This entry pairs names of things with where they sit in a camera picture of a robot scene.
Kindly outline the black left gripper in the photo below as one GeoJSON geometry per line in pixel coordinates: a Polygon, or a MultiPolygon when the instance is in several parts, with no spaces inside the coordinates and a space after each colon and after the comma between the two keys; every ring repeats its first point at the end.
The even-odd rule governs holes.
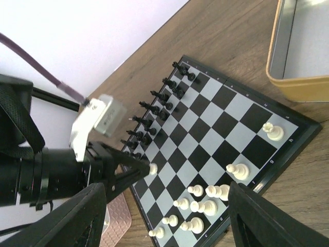
{"type": "Polygon", "coordinates": [[[150,163],[100,142],[87,143],[82,168],[86,186],[103,184],[107,203],[150,173],[150,163]],[[119,165],[129,170],[115,174],[119,165]]]}

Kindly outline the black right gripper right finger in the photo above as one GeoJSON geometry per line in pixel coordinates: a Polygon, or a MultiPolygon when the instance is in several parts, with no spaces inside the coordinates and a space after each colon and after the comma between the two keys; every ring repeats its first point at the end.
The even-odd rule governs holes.
{"type": "Polygon", "coordinates": [[[242,183],[232,182],[229,216],[236,246],[328,246],[328,238],[242,183]]]}

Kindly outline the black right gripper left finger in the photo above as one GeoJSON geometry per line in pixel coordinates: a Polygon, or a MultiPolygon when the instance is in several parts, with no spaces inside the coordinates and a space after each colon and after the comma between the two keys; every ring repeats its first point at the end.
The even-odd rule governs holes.
{"type": "Polygon", "coordinates": [[[104,186],[93,183],[1,246],[99,246],[105,212],[104,186]]]}

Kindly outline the white chess piece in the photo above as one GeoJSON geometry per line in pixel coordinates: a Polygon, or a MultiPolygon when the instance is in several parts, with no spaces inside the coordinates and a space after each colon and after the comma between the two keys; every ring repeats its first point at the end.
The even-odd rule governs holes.
{"type": "Polygon", "coordinates": [[[178,225],[178,217],[176,215],[171,215],[169,217],[163,217],[162,223],[168,224],[171,227],[175,227],[178,225]]]}
{"type": "Polygon", "coordinates": [[[280,126],[275,126],[270,122],[263,124],[262,129],[267,133],[267,137],[273,141],[280,141],[284,136],[284,130],[280,126]]]}
{"type": "Polygon", "coordinates": [[[205,191],[207,196],[211,198],[219,198],[222,201],[228,201],[229,190],[230,190],[230,186],[223,184],[220,186],[209,185],[205,191]]]}
{"type": "Polygon", "coordinates": [[[195,197],[201,197],[204,193],[204,189],[201,185],[189,186],[187,188],[187,191],[190,194],[193,194],[195,197]]]}
{"type": "Polygon", "coordinates": [[[183,222],[180,227],[183,231],[191,231],[195,234],[200,234],[204,230],[204,222],[199,217],[194,217],[188,222],[183,222]]]}
{"type": "Polygon", "coordinates": [[[247,165],[239,164],[229,164],[226,166],[226,170],[229,173],[232,173],[234,177],[238,180],[246,180],[250,175],[250,170],[247,165]]]}
{"type": "Polygon", "coordinates": [[[154,163],[151,163],[150,164],[150,172],[149,174],[150,175],[155,175],[157,173],[157,170],[158,170],[158,166],[154,163]]]}
{"type": "Polygon", "coordinates": [[[190,209],[194,213],[203,213],[207,216],[214,216],[217,213],[217,204],[212,200],[205,202],[193,201],[190,204],[190,209]]]}
{"type": "Polygon", "coordinates": [[[182,210],[187,210],[190,207],[190,202],[187,198],[182,198],[182,199],[177,199],[177,200],[173,201],[173,205],[182,210]]]}
{"type": "Polygon", "coordinates": [[[150,230],[149,232],[148,232],[148,235],[150,236],[150,237],[156,237],[156,238],[163,238],[164,237],[164,235],[165,235],[165,230],[164,230],[164,228],[163,227],[158,227],[158,228],[156,228],[156,229],[154,229],[154,230],[150,230]]]}

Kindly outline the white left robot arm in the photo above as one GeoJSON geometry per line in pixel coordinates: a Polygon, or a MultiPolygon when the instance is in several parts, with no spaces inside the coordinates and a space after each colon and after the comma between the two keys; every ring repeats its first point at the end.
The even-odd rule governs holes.
{"type": "Polygon", "coordinates": [[[33,84],[1,75],[1,206],[34,206],[70,198],[102,183],[110,202],[154,166],[102,142],[89,142],[82,161],[73,149],[49,149],[30,116],[33,84]]]}

